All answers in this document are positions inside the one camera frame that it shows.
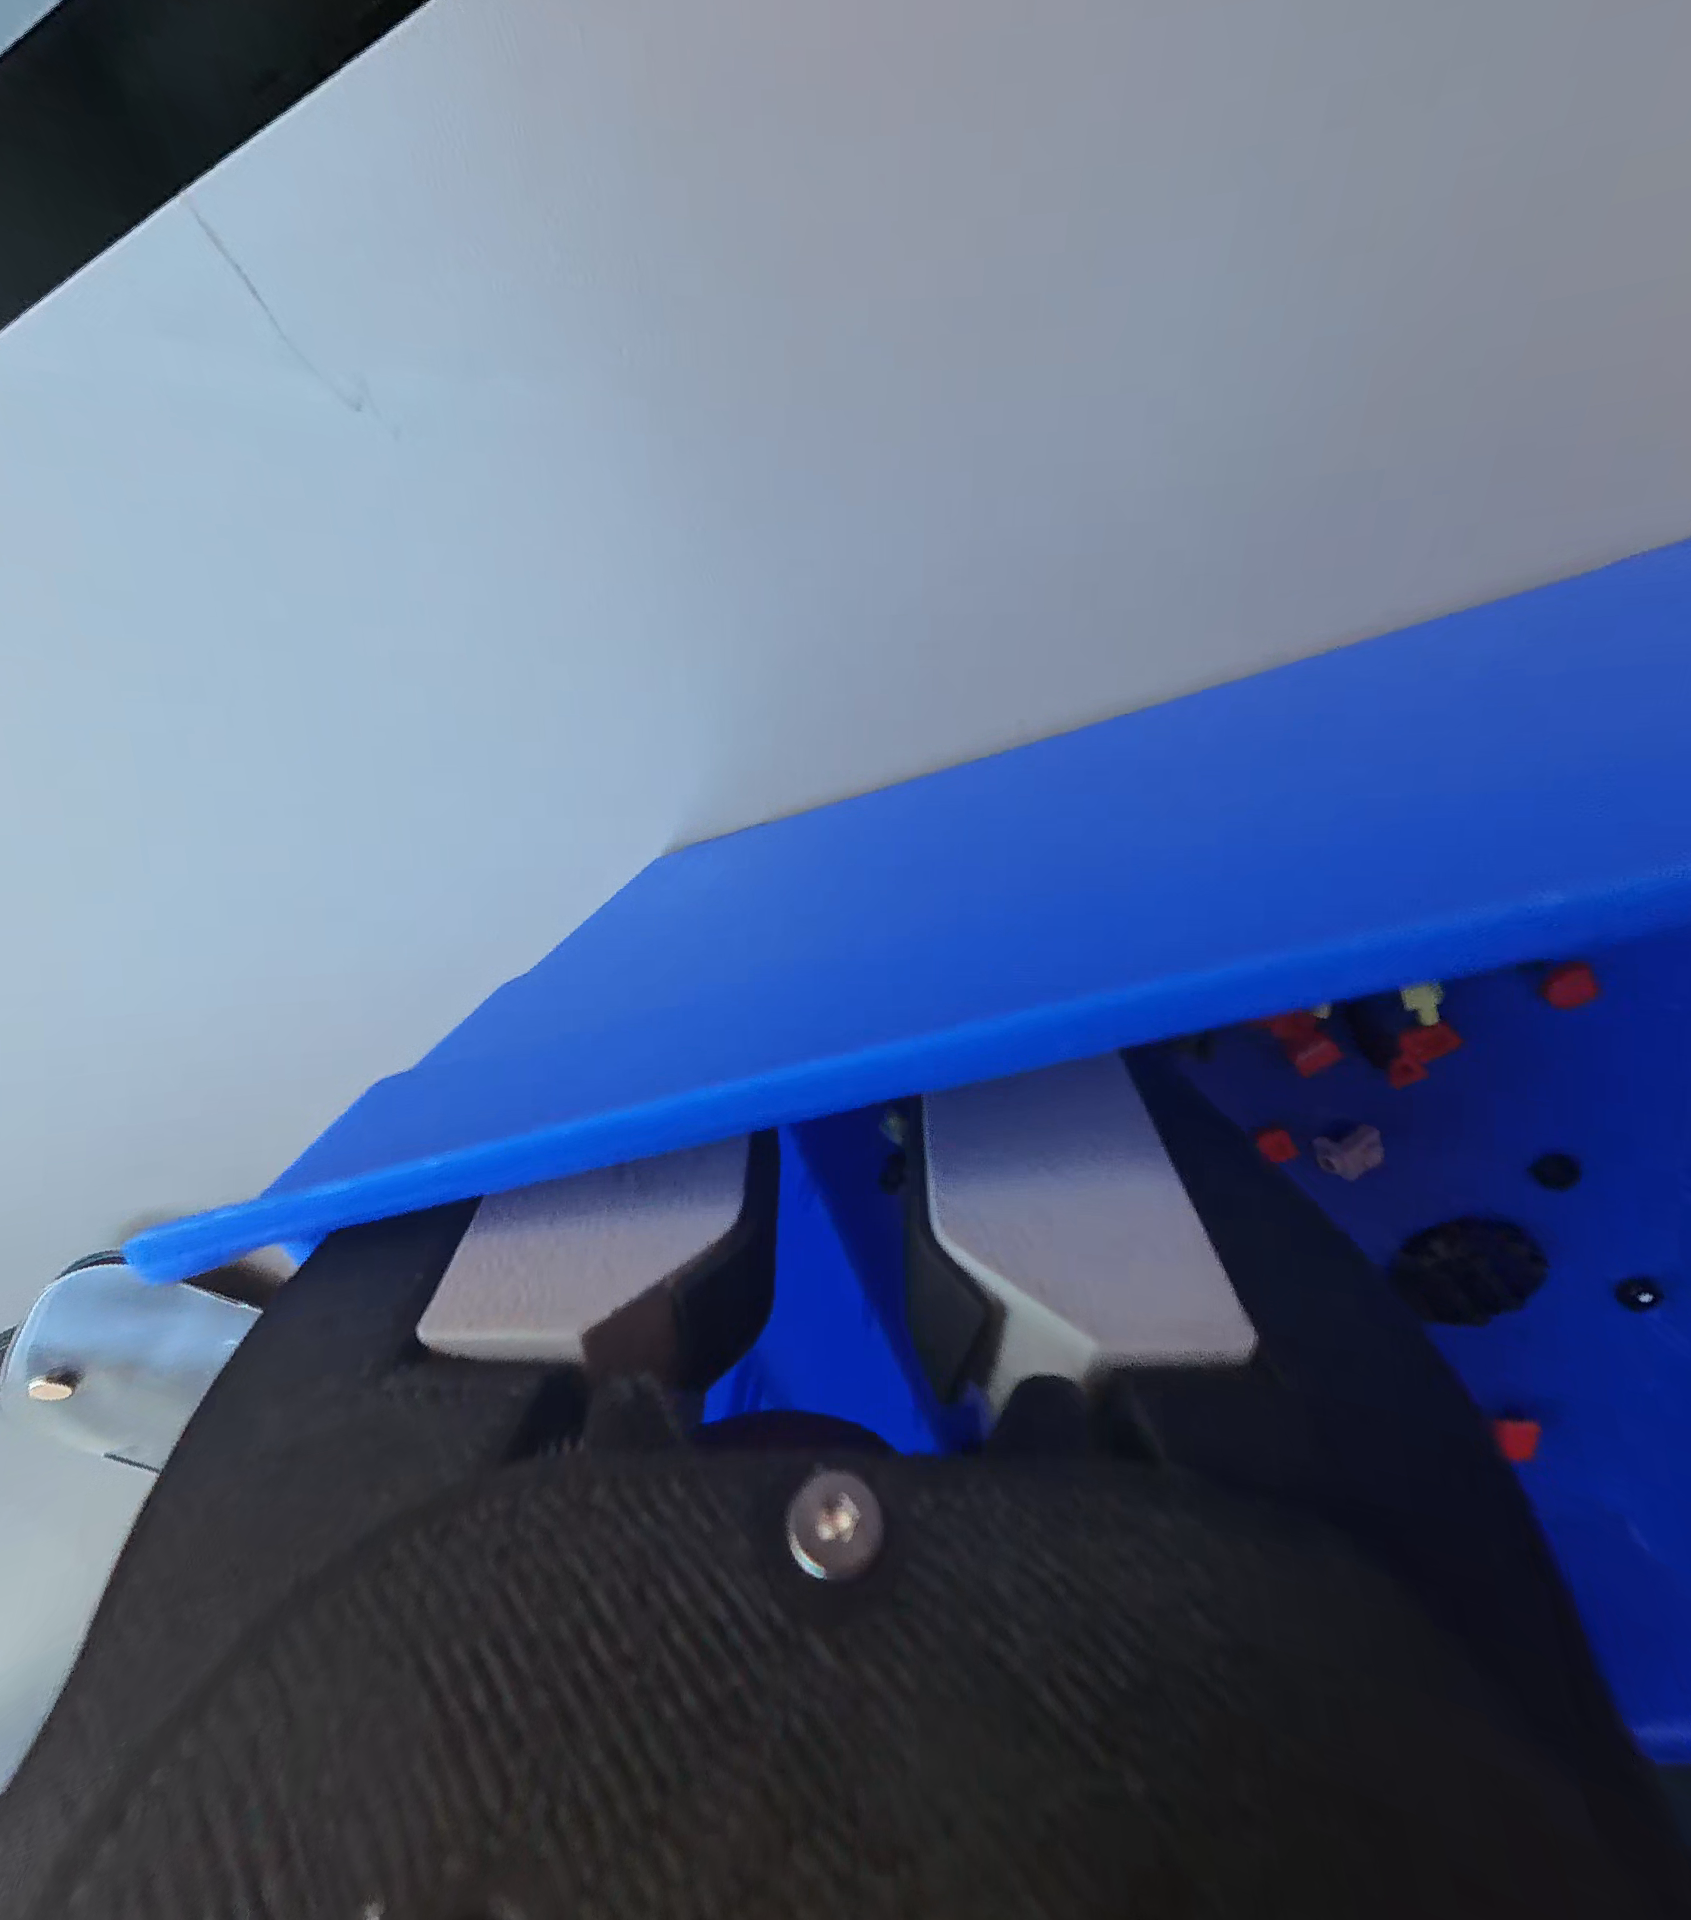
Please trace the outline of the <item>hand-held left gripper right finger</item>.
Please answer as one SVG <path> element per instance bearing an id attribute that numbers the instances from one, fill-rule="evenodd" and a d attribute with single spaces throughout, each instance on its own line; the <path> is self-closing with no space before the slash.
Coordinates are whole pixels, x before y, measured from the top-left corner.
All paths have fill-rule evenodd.
<path id="1" fill-rule="evenodd" d="M 1239 1370 L 1257 1332 L 1123 1055 L 915 1100 L 905 1324 L 943 1403 Z"/>

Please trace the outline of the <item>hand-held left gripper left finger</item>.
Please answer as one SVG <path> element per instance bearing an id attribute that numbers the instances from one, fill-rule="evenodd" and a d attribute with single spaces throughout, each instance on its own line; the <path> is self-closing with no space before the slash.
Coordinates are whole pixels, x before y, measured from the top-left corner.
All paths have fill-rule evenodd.
<path id="1" fill-rule="evenodd" d="M 776 1304 L 776 1130 L 484 1195 L 426 1309 L 438 1356 L 710 1389 Z"/>

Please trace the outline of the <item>group of small lego pieces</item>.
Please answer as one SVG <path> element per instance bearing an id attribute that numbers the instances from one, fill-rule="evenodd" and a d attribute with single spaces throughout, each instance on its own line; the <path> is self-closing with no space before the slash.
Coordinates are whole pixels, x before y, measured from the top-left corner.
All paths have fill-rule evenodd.
<path id="1" fill-rule="evenodd" d="M 1525 1475 L 1609 1422 L 1621 1336 L 1665 1305 L 1679 1263 L 1689 1067 L 1655 1009 L 1631 1029 L 1631 986 L 1627 968 L 1569 960 L 1173 1046 L 1253 1155 L 1373 1263 Z M 1417 1317 L 1385 1274 L 1407 1235 L 1461 1216 L 1515 1221 L 1551 1259 L 1527 1305 L 1485 1325 Z"/>

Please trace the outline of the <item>blue plastic storage bin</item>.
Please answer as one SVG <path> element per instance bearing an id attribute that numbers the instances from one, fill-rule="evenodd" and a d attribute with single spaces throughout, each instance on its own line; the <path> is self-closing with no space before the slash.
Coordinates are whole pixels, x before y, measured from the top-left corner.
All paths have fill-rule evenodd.
<path id="1" fill-rule="evenodd" d="M 1523 1474 L 1691 1764 L 1691 540 L 660 857 L 150 1281 L 1115 1046 L 1585 960 L 1689 1067 L 1665 1305 Z"/>

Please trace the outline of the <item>black round lego tyre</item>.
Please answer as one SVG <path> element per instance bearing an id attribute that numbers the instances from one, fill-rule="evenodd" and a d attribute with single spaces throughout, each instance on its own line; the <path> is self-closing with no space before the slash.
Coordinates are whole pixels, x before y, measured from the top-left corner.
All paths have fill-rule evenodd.
<path id="1" fill-rule="evenodd" d="M 1463 1213 L 1407 1235 L 1385 1266 L 1391 1290 L 1421 1321 L 1483 1328 L 1527 1305 L 1551 1259 L 1513 1219 Z"/>

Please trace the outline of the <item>silver metal clip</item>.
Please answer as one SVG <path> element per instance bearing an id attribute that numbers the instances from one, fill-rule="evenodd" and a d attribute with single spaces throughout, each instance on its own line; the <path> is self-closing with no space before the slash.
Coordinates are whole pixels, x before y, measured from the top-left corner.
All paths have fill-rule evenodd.
<path id="1" fill-rule="evenodd" d="M 0 1328 L 0 1418 L 158 1475 L 280 1285 L 242 1266 L 150 1281 L 122 1249 L 76 1259 Z"/>

